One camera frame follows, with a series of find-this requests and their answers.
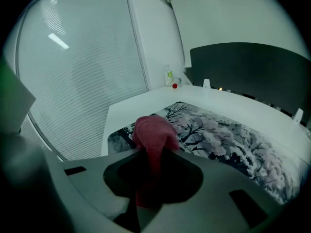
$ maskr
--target towel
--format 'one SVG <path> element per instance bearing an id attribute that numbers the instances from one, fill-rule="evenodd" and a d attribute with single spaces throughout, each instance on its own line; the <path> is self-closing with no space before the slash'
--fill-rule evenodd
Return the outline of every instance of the towel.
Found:
<path id="1" fill-rule="evenodd" d="M 145 208 L 158 207 L 161 205 L 161 154 L 163 148 L 179 149 L 176 131 L 163 117 L 143 116 L 135 123 L 132 139 L 138 149 L 146 149 L 151 175 L 149 181 L 137 189 L 136 204 Z"/>

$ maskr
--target window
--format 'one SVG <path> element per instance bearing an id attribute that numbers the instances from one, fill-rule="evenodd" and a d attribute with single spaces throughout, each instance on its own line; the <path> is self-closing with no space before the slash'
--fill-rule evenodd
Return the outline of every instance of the window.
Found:
<path id="1" fill-rule="evenodd" d="M 127 0 L 38 0 L 16 60 L 30 119 L 68 160 L 100 156 L 109 106 L 147 91 Z"/>

